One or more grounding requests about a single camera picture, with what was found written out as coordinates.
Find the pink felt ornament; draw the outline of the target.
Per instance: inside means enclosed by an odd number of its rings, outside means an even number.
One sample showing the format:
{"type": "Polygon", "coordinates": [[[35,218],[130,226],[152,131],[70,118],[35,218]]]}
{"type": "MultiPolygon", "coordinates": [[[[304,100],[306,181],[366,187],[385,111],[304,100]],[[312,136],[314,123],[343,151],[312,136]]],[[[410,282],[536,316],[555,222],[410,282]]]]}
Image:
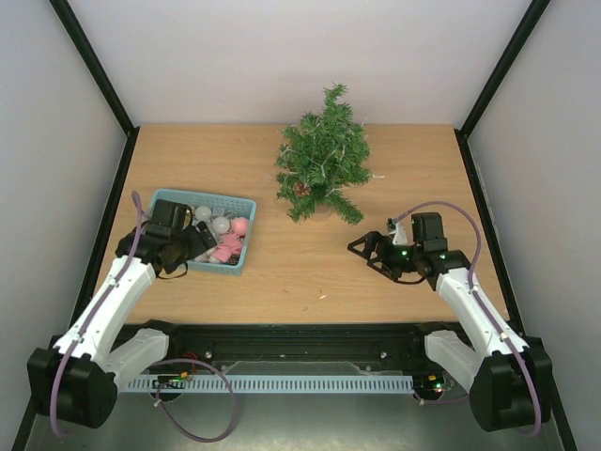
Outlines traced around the pink felt ornament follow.
{"type": "Polygon", "coordinates": [[[235,233],[221,236],[220,243],[209,257],[212,263],[227,263],[232,256],[239,256],[243,247],[243,240],[235,233]]]}

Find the pine cone ornament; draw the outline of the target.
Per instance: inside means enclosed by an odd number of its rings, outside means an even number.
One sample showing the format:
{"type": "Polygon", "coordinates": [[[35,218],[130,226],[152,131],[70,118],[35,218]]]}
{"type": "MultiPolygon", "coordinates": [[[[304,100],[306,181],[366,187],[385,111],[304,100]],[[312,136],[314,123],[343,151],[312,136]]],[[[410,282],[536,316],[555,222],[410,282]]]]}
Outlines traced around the pine cone ornament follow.
{"type": "Polygon", "coordinates": [[[293,192],[298,197],[304,197],[311,193],[311,186],[303,182],[297,182],[293,186],[293,192]]]}

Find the small green christmas tree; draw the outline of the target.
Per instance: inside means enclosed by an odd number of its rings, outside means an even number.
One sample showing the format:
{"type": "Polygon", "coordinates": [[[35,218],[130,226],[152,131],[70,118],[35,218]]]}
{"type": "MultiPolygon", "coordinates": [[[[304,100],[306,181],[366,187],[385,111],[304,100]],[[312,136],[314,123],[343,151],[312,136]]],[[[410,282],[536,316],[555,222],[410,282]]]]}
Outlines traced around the small green christmas tree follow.
{"type": "Polygon", "coordinates": [[[343,100],[347,86],[334,84],[323,92],[320,111],[309,111],[298,123],[281,130],[284,142],[274,163],[279,184],[276,197],[289,203],[287,215],[297,224],[325,207],[355,226],[364,215],[344,190],[372,179],[367,167],[370,147],[363,125],[354,120],[352,106],[343,100]],[[293,186],[297,182],[310,185],[311,193],[296,196],[293,186]]]}

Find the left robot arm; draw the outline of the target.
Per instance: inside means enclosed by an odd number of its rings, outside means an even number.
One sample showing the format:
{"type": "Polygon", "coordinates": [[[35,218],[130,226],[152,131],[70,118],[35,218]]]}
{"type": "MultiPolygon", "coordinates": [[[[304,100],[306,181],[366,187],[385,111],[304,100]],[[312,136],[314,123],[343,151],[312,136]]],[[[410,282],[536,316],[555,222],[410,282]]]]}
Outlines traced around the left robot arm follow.
{"type": "Polygon", "coordinates": [[[134,229],[117,244],[110,270],[81,316],[47,350],[36,349],[27,374],[36,411],[54,434],[62,422],[99,428],[118,394],[169,349],[168,333],[141,329],[121,346],[118,333],[144,292],[164,274],[186,266],[216,246],[190,206],[155,201],[150,216],[136,214],[134,229]]]}

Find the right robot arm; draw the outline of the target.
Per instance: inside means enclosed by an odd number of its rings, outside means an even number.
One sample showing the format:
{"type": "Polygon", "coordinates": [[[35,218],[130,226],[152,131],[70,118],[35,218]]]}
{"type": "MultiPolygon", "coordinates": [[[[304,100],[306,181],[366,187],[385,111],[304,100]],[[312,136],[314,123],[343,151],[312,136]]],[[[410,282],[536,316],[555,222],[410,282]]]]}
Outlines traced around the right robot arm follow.
{"type": "Polygon", "coordinates": [[[552,361],[540,339],[522,337],[502,317],[479,283],[478,259],[452,250],[442,217],[422,206],[387,222],[381,234],[370,231],[347,249],[387,279],[402,284],[416,273],[455,312],[468,341],[450,330],[412,341],[411,361],[422,368],[440,365],[466,392],[471,412],[487,431],[519,428],[537,435],[550,418],[552,361]]]}

